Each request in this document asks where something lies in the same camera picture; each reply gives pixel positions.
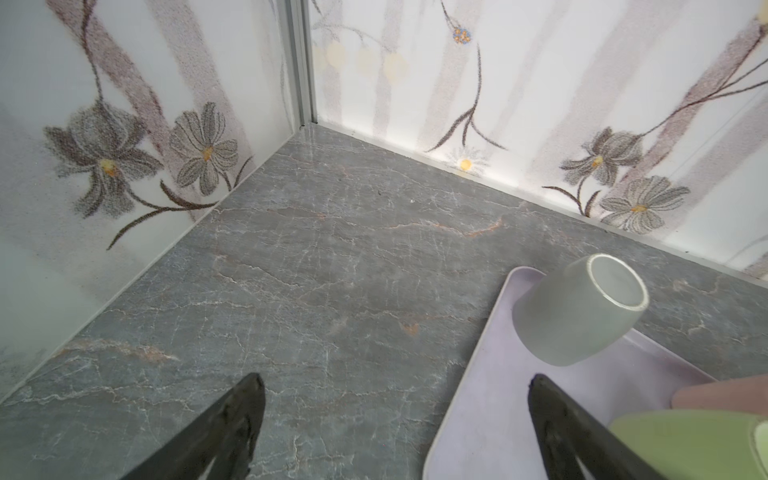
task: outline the tray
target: tray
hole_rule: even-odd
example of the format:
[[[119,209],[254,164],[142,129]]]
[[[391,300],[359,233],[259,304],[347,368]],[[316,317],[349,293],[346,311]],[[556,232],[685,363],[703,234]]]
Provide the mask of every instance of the tray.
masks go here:
[[[714,381],[634,329],[574,365],[542,362],[515,333],[511,310],[542,278],[528,266],[507,276],[429,450],[425,480],[546,480],[528,414],[528,384],[536,373],[549,376],[604,424],[625,413],[669,408],[680,387]]]

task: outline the blue flower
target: blue flower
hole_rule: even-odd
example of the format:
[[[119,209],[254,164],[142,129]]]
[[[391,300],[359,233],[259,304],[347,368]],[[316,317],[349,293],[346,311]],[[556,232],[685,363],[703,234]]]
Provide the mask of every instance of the blue flower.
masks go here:
[[[453,29],[453,41],[462,45],[467,45],[472,41],[472,35],[469,34],[469,30],[466,28],[458,26]]]

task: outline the flower print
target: flower print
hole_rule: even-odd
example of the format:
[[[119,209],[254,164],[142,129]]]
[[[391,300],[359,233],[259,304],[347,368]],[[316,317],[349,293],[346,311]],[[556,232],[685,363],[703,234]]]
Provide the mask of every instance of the flower print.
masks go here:
[[[653,176],[630,182],[626,198],[604,198],[600,206],[613,212],[601,222],[626,231],[646,234],[664,225],[656,212],[673,210],[683,204],[683,195],[690,193],[688,187],[670,188],[665,177]]]
[[[112,217],[133,210],[128,182],[152,177],[163,167],[136,148],[146,133],[141,121],[103,101],[73,114],[66,130],[46,127],[44,133],[48,148],[61,160],[59,177],[91,174],[90,189],[75,204],[83,217],[99,208]]]
[[[210,195],[219,185],[219,175],[237,163],[237,141],[221,140],[227,123],[212,101],[203,106],[202,119],[195,111],[185,111],[176,118],[170,133],[171,147],[187,163],[179,170],[176,182],[187,187],[200,179],[200,192]]]
[[[603,185],[613,185],[619,167],[637,164],[643,155],[642,137],[628,131],[613,133],[606,127],[595,135],[591,142],[584,144],[589,156],[582,160],[566,160],[560,168],[566,170],[565,181],[571,185],[594,174],[595,180]]]
[[[455,148],[448,157],[449,165],[472,175],[482,175],[488,166],[480,150],[472,147]]]
[[[469,30],[462,28],[461,25],[457,25],[453,28],[453,41],[460,45],[467,45],[472,41],[472,36],[469,34]]]

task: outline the yellow flower center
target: yellow flower center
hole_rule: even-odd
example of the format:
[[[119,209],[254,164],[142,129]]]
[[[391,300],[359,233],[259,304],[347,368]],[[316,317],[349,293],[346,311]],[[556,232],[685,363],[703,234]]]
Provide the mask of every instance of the yellow flower center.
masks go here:
[[[210,160],[210,156],[213,155],[213,154],[214,154],[214,148],[213,147],[206,148],[205,150],[203,150],[203,160],[209,161]]]
[[[114,162],[114,160],[102,158],[98,161],[98,166],[101,167],[104,173],[110,177],[116,177],[118,175],[118,165]]]

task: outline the gray marble countertop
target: gray marble countertop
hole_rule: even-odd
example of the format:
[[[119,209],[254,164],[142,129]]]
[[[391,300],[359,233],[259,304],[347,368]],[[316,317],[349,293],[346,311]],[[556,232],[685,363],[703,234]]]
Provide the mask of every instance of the gray marble countertop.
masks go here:
[[[3,478],[118,478],[245,373],[249,478],[419,478],[509,270],[625,259],[638,329],[764,373],[751,283],[318,126],[301,130],[0,407]]]

